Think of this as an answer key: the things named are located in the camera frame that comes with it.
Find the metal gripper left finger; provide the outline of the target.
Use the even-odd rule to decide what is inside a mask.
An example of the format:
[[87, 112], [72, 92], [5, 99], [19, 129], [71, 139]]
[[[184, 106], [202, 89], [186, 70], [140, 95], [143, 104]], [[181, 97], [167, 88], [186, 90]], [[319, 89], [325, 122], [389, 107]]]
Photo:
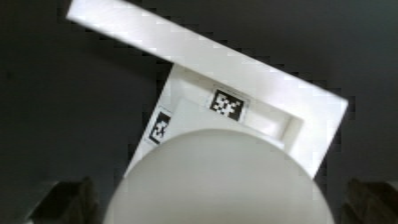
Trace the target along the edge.
[[55, 184], [28, 219], [32, 224], [99, 224], [97, 197], [88, 177]]

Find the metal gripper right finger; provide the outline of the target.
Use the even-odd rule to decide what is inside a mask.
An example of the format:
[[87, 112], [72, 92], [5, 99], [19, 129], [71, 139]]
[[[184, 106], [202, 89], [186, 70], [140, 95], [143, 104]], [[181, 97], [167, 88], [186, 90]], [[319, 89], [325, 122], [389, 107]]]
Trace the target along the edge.
[[348, 181], [339, 224], [398, 224], [398, 181]]

